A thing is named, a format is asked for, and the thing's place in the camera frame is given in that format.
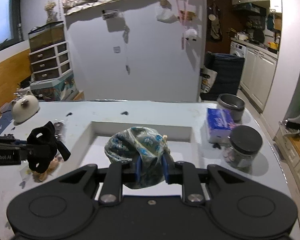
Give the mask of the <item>blue floral fabric pouch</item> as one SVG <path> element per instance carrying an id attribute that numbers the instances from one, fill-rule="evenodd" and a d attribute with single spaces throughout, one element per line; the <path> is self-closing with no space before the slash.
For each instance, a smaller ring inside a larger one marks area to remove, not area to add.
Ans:
<path id="1" fill-rule="evenodd" d="M 162 155 L 171 155 L 166 138 L 155 129 L 131 127 L 113 135 L 105 144 L 104 152 L 111 163 L 128 163 L 136 156 L 142 159 L 139 182 L 128 182 L 126 187 L 136 190 L 155 186 L 164 180 Z"/>

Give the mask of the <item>black fabric strap item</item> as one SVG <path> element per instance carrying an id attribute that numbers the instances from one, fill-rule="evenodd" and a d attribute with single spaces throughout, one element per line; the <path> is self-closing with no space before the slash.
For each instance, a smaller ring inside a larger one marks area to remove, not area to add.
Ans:
<path id="1" fill-rule="evenodd" d="M 56 138 L 55 132 L 55 126 L 49 121 L 44 126 L 33 129 L 27 137 L 27 146 L 30 147 L 27 161 L 31 171 L 44 173 L 57 152 L 65 161 L 70 158 L 70 151 Z"/>

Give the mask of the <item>white recessed tray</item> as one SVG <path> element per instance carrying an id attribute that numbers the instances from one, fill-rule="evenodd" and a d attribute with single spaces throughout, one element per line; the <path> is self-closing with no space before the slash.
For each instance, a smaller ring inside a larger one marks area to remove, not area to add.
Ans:
<path id="1" fill-rule="evenodd" d="M 137 157 L 141 174 L 137 183 L 123 186 L 129 196 L 179 196 L 181 185 L 168 185 L 159 171 L 162 156 L 174 161 L 195 163 L 198 144 L 189 126 L 92 122 L 91 139 L 82 151 L 81 166 L 96 164 L 107 168 L 112 162 L 128 162 Z"/>

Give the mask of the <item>white cat-shaped ceramic pot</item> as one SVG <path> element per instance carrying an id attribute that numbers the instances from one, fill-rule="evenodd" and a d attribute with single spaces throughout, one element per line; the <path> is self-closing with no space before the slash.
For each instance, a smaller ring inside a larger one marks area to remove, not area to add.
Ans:
<path id="1" fill-rule="evenodd" d="M 39 101 L 31 90 L 28 90 L 26 94 L 19 97 L 19 99 L 13 100 L 11 105 L 12 118 L 17 124 L 25 122 L 40 110 Z"/>

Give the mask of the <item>blue tissue pack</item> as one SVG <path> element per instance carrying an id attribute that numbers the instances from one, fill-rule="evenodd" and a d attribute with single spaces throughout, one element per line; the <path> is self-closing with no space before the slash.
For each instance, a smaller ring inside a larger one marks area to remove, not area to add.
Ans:
<path id="1" fill-rule="evenodd" d="M 208 141 L 212 144 L 227 144 L 230 133 L 236 127 L 230 111 L 220 108 L 208 108 L 206 113 Z"/>

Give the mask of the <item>glass jar black lid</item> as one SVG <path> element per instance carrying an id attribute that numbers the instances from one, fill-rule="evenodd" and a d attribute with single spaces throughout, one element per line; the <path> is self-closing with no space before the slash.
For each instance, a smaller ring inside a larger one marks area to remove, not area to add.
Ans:
<path id="1" fill-rule="evenodd" d="M 233 168 L 246 169 L 252 165 L 262 145 L 263 139 L 256 129 L 240 125 L 230 133 L 223 158 Z"/>

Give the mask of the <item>grey metal pot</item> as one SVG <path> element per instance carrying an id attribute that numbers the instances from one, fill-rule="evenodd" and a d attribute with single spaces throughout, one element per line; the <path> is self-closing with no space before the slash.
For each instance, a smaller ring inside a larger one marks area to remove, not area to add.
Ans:
<path id="1" fill-rule="evenodd" d="M 227 109 L 234 122 L 241 121 L 245 109 L 245 102 L 233 94 L 220 94 L 217 99 L 218 108 Z"/>

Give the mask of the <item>cartoon tote bag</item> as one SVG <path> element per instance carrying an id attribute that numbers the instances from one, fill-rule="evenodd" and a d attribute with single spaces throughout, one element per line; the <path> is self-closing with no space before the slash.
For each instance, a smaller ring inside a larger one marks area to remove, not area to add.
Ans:
<path id="1" fill-rule="evenodd" d="M 217 72 L 208 69 L 205 66 L 200 69 L 201 85 L 200 90 L 202 93 L 208 93 L 213 84 L 215 83 Z"/>

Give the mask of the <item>white drawer cabinet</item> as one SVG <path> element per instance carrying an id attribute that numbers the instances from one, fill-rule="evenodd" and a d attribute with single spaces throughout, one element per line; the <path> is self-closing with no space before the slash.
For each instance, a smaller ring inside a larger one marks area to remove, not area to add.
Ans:
<path id="1" fill-rule="evenodd" d="M 29 53 L 35 81 L 63 77 L 71 71 L 70 50 L 66 41 Z"/>

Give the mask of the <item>black fabric chair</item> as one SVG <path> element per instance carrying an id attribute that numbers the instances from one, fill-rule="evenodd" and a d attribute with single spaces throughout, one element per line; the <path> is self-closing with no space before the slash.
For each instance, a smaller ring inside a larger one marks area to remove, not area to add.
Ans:
<path id="1" fill-rule="evenodd" d="M 216 101 L 220 94 L 236 94 L 241 80 L 245 58 L 231 54 L 212 53 L 205 54 L 204 64 L 208 69 L 217 72 L 215 83 L 208 93 L 202 93 L 203 101 Z"/>

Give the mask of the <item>glass terrarium tank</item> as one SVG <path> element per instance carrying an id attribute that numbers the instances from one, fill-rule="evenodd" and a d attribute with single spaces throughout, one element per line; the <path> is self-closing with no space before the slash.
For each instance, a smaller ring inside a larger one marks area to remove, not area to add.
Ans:
<path id="1" fill-rule="evenodd" d="M 35 52 L 65 41 L 63 21 L 50 22 L 34 27 L 29 33 L 30 51 Z"/>

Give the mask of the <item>white plush sheep hanging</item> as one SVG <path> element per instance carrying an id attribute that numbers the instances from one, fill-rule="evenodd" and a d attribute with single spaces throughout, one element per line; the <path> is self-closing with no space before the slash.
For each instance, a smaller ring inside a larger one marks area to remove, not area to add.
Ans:
<path id="1" fill-rule="evenodd" d="M 198 37 L 198 31 L 193 28 L 187 29 L 184 36 L 187 41 L 196 41 Z"/>

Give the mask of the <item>white washing machine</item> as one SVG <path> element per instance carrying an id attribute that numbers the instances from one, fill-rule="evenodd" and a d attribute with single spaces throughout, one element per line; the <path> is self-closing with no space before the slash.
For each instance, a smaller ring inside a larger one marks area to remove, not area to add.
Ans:
<path id="1" fill-rule="evenodd" d="M 232 41 L 230 44 L 230 54 L 245 58 L 247 54 L 247 47 L 243 44 Z"/>

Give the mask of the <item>dried flower bouquet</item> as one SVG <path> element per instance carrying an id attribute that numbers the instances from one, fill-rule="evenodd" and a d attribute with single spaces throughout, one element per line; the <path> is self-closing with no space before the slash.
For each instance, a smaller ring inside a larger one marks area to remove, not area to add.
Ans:
<path id="1" fill-rule="evenodd" d="M 47 20 L 46 23 L 56 22 L 57 19 L 57 12 L 54 11 L 56 6 L 56 2 L 53 0 L 47 1 L 46 5 L 44 6 L 44 10 L 47 13 Z"/>

